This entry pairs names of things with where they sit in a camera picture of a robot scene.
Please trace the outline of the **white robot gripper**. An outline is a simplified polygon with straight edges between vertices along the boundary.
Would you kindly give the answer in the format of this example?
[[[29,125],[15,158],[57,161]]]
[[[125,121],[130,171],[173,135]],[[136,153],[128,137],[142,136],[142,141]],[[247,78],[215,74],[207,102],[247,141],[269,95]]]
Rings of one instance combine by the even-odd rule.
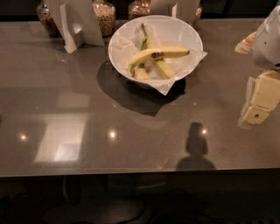
[[[247,82],[245,104],[240,113],[238,126],[249,129],[263,123],[280,103],[280,6],[234,49],[237,53],[251,54],[253,62],[264,69],[256,79]]]

